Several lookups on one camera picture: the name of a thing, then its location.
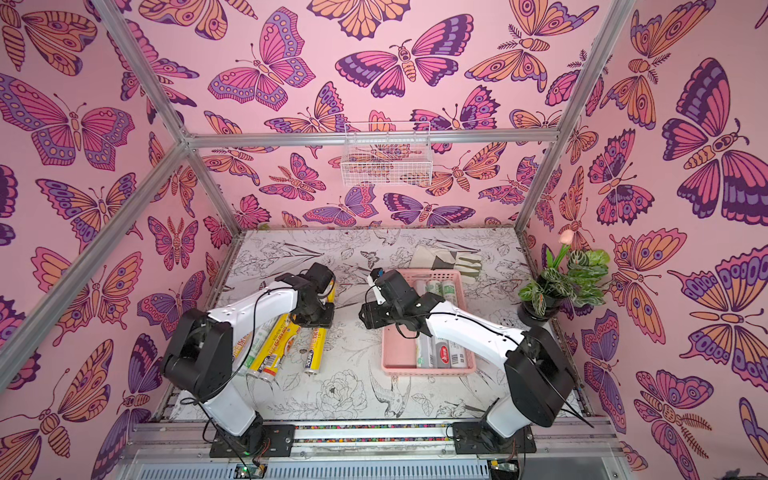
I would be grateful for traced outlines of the pink plastic basket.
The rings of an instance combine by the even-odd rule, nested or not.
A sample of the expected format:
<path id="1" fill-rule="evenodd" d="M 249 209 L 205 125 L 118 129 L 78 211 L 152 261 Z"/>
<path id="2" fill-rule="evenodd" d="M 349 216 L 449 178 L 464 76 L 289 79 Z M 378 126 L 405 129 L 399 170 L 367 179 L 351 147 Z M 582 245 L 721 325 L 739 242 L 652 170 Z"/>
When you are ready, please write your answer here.
<path id="1" fill-rule="evenodd" d="M 465 308 L 461 274 L 457 270 L 399 269 L 404 279 L 413 286 L 416 281 L 452 281 L 456 286 L 457 305 Z M 394 325 L 387 326 L 382 333 L 381 367 L 385 374 L 393 376 L 467 376 L 477 370 L 473 352 L 465 355 L 464 368 L 426 368 L 417 366 L 417 340 L 404 338 Z"/>

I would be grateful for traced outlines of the white green wrap roll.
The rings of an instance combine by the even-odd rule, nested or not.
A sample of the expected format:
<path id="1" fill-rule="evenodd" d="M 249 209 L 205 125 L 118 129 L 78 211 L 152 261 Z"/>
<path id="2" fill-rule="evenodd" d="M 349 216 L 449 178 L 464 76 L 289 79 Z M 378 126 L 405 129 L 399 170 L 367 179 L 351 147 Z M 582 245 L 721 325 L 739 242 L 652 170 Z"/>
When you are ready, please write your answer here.
<path id="1" fill-rule="evenodd" d="M 457 290 L 456 284 L 452 281 L 445 280 L 441 282 L 441 293 L 444 299 L 453 304 L 457 303 Z M 468 367 L 466 349 L 456 342 L 447 341 L 449 353 L 450 353 L 450 366 L 453 369 L 464 369 Z"/>

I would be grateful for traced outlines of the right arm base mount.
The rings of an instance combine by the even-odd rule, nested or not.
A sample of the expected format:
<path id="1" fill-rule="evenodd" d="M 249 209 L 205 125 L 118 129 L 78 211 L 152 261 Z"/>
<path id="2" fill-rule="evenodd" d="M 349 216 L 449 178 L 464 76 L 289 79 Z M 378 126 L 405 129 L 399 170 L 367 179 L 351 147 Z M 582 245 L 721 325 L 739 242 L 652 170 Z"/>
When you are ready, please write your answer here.
<path id="1" fill-rule="evenodd" d="M 535 453 L 530 420 L 510 397 L 497 399 L 475 421 L 460 421 L 446 430 L 457 454 L 507 455 Z"/>

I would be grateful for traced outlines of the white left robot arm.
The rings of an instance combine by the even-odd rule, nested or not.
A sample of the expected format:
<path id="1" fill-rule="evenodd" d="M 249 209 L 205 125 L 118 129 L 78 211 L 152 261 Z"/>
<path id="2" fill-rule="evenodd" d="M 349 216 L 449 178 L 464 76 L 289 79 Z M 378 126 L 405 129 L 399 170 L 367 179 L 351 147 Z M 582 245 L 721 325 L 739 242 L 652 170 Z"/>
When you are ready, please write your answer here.
<path id="1" fill-rule="evenodd" d="M 234 378 L 245 369 L 257 330 L 286 315 L 300 327 L 329 327 L 335 275 L 320 263 L 303 273 L 279 275 L 225 307 L 184 313 L 161 361 L 161 375 L 191 394 L 222 439 L 253 452 L 263 420 L 239 393 Z"/>

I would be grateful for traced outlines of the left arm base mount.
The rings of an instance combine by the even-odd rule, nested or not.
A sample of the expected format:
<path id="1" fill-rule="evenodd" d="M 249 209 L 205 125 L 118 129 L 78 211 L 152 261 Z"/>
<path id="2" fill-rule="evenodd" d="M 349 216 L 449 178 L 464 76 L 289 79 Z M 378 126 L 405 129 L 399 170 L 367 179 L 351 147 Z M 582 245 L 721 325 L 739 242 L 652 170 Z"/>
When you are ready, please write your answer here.
<path id="1" fill-rule="evenodd" d="M 217 428 L 209 451 L 210 458 L 282 458 L 289 457 L 294 445 L 296 426 L 293 424 L 259 424 L 243 435 L 234 436 Z"/>

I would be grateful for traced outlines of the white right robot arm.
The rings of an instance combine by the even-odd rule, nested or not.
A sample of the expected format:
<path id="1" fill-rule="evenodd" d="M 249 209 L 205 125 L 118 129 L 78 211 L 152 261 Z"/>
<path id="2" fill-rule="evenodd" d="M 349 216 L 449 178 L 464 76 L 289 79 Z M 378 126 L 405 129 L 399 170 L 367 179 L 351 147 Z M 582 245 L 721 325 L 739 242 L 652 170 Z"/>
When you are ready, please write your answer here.
<path id="1" fill-rule="evenodd" d="M 419 295 L 397 270 L 375 268 L 368 284 L 376 299 L 359 312 L 367 329 L 393 326 L 407 329 L 413 340 L 453 342 L 504 371 L 509 393 L 485 412 L 485 429 L 507 439 L 529 425 L 550 427 L 568 405 L 575 374 L 548 330 L 504 327 L 438 294 Z"/>

